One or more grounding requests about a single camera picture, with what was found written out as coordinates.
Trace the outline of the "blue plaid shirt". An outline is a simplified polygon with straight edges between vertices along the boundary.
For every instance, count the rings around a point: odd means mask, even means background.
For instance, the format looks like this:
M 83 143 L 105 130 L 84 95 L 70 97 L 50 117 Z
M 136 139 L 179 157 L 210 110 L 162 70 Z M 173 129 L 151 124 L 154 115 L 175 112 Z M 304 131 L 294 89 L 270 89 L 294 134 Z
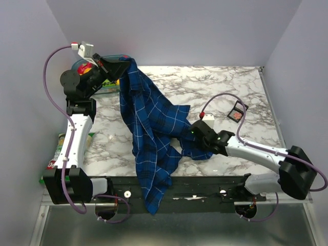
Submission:
M 133 58 L 123 56 L 120 61 L 130 63 L 119 79 L 120 113 L 132 133 L 135 171 L 145 207 L 154 215 L 182 157 L 207 160 L 213 154 L 201 150 L 189 131 L 190 106 L 172 104 Z

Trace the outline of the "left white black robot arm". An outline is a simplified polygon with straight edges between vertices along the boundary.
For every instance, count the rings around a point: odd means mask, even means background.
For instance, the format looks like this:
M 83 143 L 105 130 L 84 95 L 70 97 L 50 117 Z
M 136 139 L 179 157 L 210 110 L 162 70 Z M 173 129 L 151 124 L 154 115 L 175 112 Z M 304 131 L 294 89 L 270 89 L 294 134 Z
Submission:
M 108 178 L 91 178 L 82 169 L 87 138 L 96 115 L 92 96 L 103 82 L 118 80 L 130 65 L 128 60 L 107 59 L 95 53 L 90 71 L 79 75 L 67 70 L 60 77 L 66 96 L 67 131 L 53 169 L 45 170 L 43 180 L 54 204 L 89 203 L 96 196 L 109 202 L 114 195 Z

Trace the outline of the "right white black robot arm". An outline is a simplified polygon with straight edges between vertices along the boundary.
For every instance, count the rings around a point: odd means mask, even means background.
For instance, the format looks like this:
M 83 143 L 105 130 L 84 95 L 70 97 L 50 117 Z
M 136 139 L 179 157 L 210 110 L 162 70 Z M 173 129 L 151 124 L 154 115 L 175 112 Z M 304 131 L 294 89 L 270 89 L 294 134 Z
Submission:
M 216 133 L 203 120 L 194 122 L 189 129 L 204 150 L 242 158 L 271 170 L 271 173 L 246 175 L 243 184 L 236 187 L 240 200 L 249 200 L 260 193 L 278 192 L 298 200 L 307 197 L 317 171 L 302 148 L 274 148 L 239 138 L 229 131 Z

